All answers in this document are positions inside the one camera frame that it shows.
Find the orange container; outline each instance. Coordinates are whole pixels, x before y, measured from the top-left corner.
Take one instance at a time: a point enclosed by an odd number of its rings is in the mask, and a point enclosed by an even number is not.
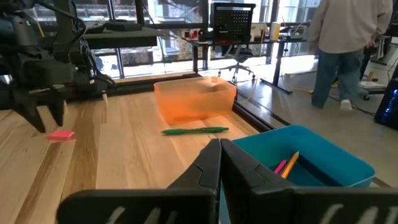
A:
[[[226,114],[236,95],[236,87],[218,77],[158,82],[154,88],[159,111],[169,124]]]

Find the pencil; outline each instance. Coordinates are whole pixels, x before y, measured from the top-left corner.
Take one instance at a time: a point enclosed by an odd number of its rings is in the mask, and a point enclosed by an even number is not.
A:
[[[282,161],[278,167],[276,167],[274,173],[276,174],[280,174],[280,172],[284,169],[284,167],[286,166],[286,160]]]
[[[292,158],[290,159],[289,163],[286,166],[285,171],[282,173],[282,178],[287,178],[287,176],[289,175],[290,171],[292,171],[294,164],[297,162],[297,159],[299,158],[300,153],[296,152]]]

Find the black desk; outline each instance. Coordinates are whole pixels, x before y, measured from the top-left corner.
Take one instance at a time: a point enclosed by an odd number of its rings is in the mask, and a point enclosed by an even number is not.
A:
[[[213,46],[211,42],[198,42],[197,40],[187,40],[189,44],[192,45],[192,54],[193,54],[193,71],[198,72],[198,48],[203,47],[205,49],[205,52],[207,52],[208,48]],[[280,39],[280,40],[265,40],[263,44],[279,44],[278,47],[278,53],[277,53],[277,61],[276,61],[276,67],[275,67],[275,72],[274,72],[274,79],[272,82],[267,81],[264,78],[261,78],[260,80],[268,84],[270,86],[276,87],[282,91],[284,91],[287,94],[293,93],[293,91],[290,90],[285,90],[284,88],[279,86],[279,75],[280,75],[280,65],[282,63],[282,57],[284,56],[284,50],[285,50],[285,44],[286,43],[299,43],[299,42],[306,42],[307,40],[304,39]],[[250,44],[261,44],[260,41],[254,41],[254,42],[249,42],[249,43],[242,43],[241,45],[250,45]],[[216,46],[222,46],[222,45],[231,45],[231,44],[216,44]],[[203,66],[207,67],[207,54],[203,56]]]
[[[90,49],[122,48],[122,47],[153,47],[157,45],[157,37],[164,32],[143,27],[140,31],[110,31],[101,34],[85,34]]]

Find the teal plastic bin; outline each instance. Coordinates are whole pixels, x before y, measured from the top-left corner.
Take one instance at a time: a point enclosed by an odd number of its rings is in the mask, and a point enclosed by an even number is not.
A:
[[[363,160],[303,126],[288,126],[233,141],[274,170],[300,153],[288,180],[298,186],[369,187],[375,170]]]

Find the desk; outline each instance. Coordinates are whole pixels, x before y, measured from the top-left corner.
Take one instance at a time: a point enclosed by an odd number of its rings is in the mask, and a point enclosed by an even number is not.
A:
[[[143,80],[137,82],[146,85]],[[39,111],[47,134],[38,133],[15,112],[0,111],[0,179],[4,180],[0,182],[0,223],[54,224],[60,201],[84,189],[164,189],[210,139],[258,133],[236,103],[230,114],[171,127],[160,115],[153,91],[108,101],[107,108],[103,100],[68,104],[61,129],[75,132],[69,141],[47,139],[57,125],[44,107]],[[226,126],[229,131],[161,133],[206,126]]]
[[[185,41],[187,41],[189,44],[192,45],[192,54],[193,54],[193,71],[194,72],[198,72],[198,48],[199,47],[203,47],[205,49],[205,52],[208,50],[209,47],[212,46],[211,42],[197,42],[196,40],[187,40],[184,39]],[[280,39],[280,40],[265,40],[263,42],[263,44],[279,44],[278,47],[278,53],[277,53],[277,61],[276,61],[276,65],[275,65],[275,72],[274,72],[274,78],[272,82],[267,81],[265,78],[261,78],[261,81],[265,84],[268,84],[270,86],[276,87],[280,90],[282,90],[283,92],[287,93],[287,94],[291,94],[292,91],[290,90],[285,90],[284,88],[279,86],[279,76],[280,76],[280,66],[282,63],[282,57],[284,56],[284,50],[285,50],[285,44],[286,43],[301,43],[301,42],[306,42],[307,40],[303,40],[303,39]],[[245,43],[242,45],[250,45],[250,44],[261,44],[260,41],[254,41],[254,42],[249,42],[249,43]],[[216,44],[216,46],[221,46],[221,45],[230,45],[230,44]],[[203,56],[203,64],[204,67],[207,67],[207,54]]]
[[[90,49],[152,47],[157,45],[157,37],[164,32],[143,27],[140,31],[111,31],[105,29],[101,34],[85,34]]]

